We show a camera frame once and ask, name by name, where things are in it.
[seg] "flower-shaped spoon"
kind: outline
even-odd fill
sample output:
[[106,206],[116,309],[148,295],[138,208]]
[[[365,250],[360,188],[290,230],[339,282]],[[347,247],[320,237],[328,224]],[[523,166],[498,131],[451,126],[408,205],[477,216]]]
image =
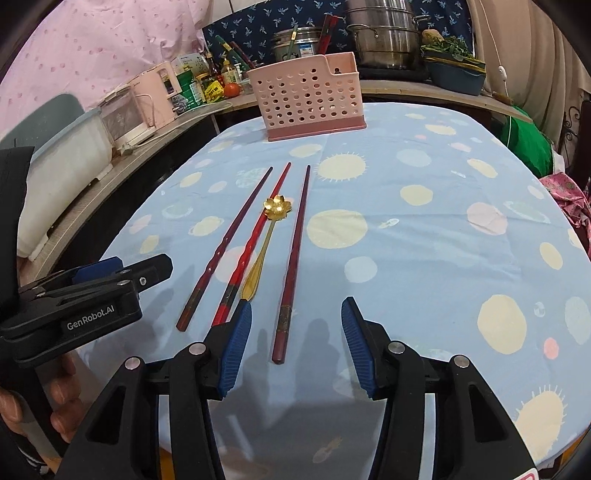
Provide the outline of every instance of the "flower-shaped spoon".
[[265,241],[262,244],[261,252],[256,258],[255,264],[252,266],[251,272],[248,274],[244,287],[242,287],[241,297],[246,300],[252,300],[255,296],[256,289],[258,288],[259,280],[261,279],[262,265],[265,261],[265,254],[267,253],[267,247],[271,240],[271,234],[273,233],[273,227],[279,220],[283,220],[287,217],[287,213],[291,211],[291,202],[288,202],[283,198],[283,195],[275,195],[275,198],[267,199],[264,203],[265,215],[271,221]]

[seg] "green vegetables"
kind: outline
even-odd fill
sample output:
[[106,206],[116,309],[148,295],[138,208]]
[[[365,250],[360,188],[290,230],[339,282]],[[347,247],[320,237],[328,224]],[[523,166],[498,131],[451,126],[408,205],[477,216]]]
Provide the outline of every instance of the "green vegetables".
[[429,45],[421,47],[423,51],[440,51],[449,53],[454,57],[474,59],[474,55],[468,50],[466,42],[457,37],[446,37],[443,40],[434,39]]

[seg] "pink plastic basket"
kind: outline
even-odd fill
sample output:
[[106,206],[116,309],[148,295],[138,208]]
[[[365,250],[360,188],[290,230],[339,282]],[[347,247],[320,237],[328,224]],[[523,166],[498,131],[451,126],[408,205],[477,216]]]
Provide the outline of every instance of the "pink plastic basket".
[[281,61],[248,77],[269,141],[367,127],[352,52]]

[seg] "dark blue patterned cloth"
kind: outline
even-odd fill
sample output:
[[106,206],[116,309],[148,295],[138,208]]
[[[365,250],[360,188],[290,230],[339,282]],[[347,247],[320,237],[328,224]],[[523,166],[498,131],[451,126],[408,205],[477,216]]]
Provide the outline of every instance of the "dark blue patterned cloth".
[[[442,35],[455,35],[472,49],[472,19],[466,0],[409,0],[417,15],[431,15],[429,28]],[[214,39],[220,35],[227,42],[235,41],[253,60],[275,62],[273,34],[293,28],[322,27],[324,14],[345,16],[345,1],[336,0],[266,0],[228,15],[203,29],[207,45],[219,58],[221,47]],[[341,21],[332,35],[328,53],[352,51],[353,38]]]

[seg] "finger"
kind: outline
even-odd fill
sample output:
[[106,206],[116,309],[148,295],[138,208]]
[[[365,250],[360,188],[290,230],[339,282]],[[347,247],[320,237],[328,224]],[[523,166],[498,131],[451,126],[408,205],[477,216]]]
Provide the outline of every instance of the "finger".
[[2,415],[2,420],[4,420],[4,423],[6,424],[6,426],[9,429],[11,429],[14,433],[18,433],[19,435],[23,435],[24,437],[27,436],[25,434],[25,432],[22,431],[22,428],[21,428],[21,424],[20,423],[14,422],[14,421],[10,421],[4,415]]
[[0,414],[13,422],[22,420],[21,406],[17,399],[6,390],[0,388]]
[[61,365],[68,375],[76,375],[76,364],[71,353],[61,356]]
[[51,414],[51,424],[62,434],[73,432],[84,418],[84,406],[79,398],[70,400]]
[[66,442],[66,443],[72,443],[72,438],[74,438],[75,434],[76,434],[75,431],[68,432],[68,433],[62,433],[61,438],[63,438],[64,442]]
[[80,397],[80,380],[78,377],[54,378],[49,385],[51,397],[60,405]]

